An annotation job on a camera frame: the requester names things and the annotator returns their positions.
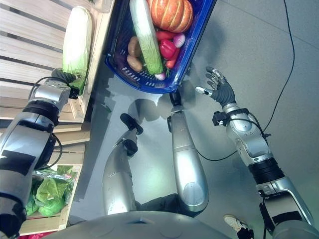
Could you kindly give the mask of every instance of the white shoe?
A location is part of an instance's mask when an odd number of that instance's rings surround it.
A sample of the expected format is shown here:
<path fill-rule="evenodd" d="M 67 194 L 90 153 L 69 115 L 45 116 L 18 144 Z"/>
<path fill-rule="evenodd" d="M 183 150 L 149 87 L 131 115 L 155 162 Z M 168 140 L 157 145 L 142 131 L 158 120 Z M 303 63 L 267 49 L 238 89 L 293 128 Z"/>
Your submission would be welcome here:
<path fill-rule="evenodd" d="M 224 216 L 224 221 L 229 226 L 231 226 L 236 232 L 239 232 L 241 228 L 248 228 L 248 226 L 244 223 L 235 218 L 233 215 L 226 214 Z"/>

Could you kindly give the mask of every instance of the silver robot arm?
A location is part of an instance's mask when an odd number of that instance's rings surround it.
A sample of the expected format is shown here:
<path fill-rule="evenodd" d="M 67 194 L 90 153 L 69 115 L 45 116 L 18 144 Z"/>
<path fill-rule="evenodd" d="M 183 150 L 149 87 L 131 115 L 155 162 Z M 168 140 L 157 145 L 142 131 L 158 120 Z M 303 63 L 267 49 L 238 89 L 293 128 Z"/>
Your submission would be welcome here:
<path fill-rule="evenodd" d="M 175 93 L 170 93 L 170 101 L 173 108 L 167 123 L 172 135 L 178 198 L 181 207 L 193 215 L 198 215 L 206 208 L 209 201 L 206 176 L 188 130 L 178 90 Z"/>
<path fill-rule="evenodd" d="M 278 167 L 258 122 L 252 123 L 254 119 L 248 110 L 238 106 L 226 78 L 216 69 L 207 67 L 206 70 L 213 90 L 203 87 L 196 90 L 221 104 L 223 112 L 215 112 L 213 122 L 226 126 L 227 135 L 253 174 L 257 191 L 263 198 L 260 210 L 269 233 L 283 239 L 291 238 L 292 232 L 301 233 L 302 238 L 319 237 L 310 211 L 291 180 Z"/>
<path fill-rule="evenodd" d="M 18 236 L 26 220 L 32 172 L 48 163 L 55 145 L 53 128 L 70 96 L 66 83 L 48 78 L 0 138 L 0 236 L 7 238 Z"/>

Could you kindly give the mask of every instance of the potato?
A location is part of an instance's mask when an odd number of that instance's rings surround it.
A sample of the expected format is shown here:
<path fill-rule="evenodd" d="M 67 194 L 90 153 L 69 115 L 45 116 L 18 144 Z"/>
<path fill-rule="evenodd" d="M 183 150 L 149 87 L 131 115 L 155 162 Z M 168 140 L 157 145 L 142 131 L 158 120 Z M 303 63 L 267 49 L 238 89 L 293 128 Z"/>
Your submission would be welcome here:
<path fill-rule="evenodd" d="M 130 39 L 128 50 L 131 56 L 139 57 L 141 55 L 141 52 L 142 52 L 141 47 L 140 47 L 138 38 L 136 36 L 133 36 Z"/>
<path fill-rule="evenodd" d="M 143 69 L 143 64 L 140 62 L 138 58 L 128 55 L 127 60 L 129 66 L 136 72 L 140 72 Z"/>

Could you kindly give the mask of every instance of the robot leg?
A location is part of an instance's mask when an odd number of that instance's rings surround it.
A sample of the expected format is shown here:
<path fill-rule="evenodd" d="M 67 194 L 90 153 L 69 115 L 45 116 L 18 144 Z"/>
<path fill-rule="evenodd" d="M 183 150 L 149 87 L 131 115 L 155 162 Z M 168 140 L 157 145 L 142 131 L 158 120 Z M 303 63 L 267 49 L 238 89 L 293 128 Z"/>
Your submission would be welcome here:
<path fill-rule="evenodd" d="M 173 108 L 167 122 L 172 134 L 179 204 L 182 211 L 199 214 L 209 201 L 205 173 L 188 130 L 179 92 L 171 93 L 170 99 Z"/>
<path fill-rule="evenodd" d="M 103 174 L 104 208 L 107 215 L 136 210 L 129 157 L 138 151 L 136 135 L 141 134 L 143 128 L 128 114 L 122 114 L 121 120 L 129 130 L 115 144 Z"/>

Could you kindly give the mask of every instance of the gray floor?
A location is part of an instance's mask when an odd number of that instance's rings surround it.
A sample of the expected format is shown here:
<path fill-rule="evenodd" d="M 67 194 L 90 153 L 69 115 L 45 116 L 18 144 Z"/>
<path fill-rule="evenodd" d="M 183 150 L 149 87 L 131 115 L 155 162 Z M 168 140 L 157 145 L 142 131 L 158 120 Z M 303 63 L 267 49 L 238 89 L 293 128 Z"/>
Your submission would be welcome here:
<path fill-rule="evenodd" d="M 287 0 L 296 48 L 295 69 L 273 121 L 270 147 L 280 167 L 290 176 L 319 227 L 319 2 Z M 292 63 L 283 1 L 219 0 L 199 44 L 181 89 L 193 140 L 200 152 L 217 159 L 234 150 L 224 127 L 211 118 L 220 106 L 194 92 L 205 85 L 205 66 L 220 69 L 236 93 L 237 102 L 265 125 Z M 171 135 L 166 117 L 167 95 L 152 95 L 130 88 L 101 64 L 92 118 L 92 138 L 87 145 L 83 173 L 71 222 L 103 216 L 101 179 L 104 165 L 117 138 L 126 130 L 121 113 L 140 120 L 144 133 L 139 151 L 130 161 L 135 197 L 140 203 L 176 192 Z M 224 214 L 245 220 L 262 237 L 261 201 L 255 182 L 238 155 L 221 162 L 202 161 L 210 202 L 197 218 L 230 236 L 234 231 Z"/>

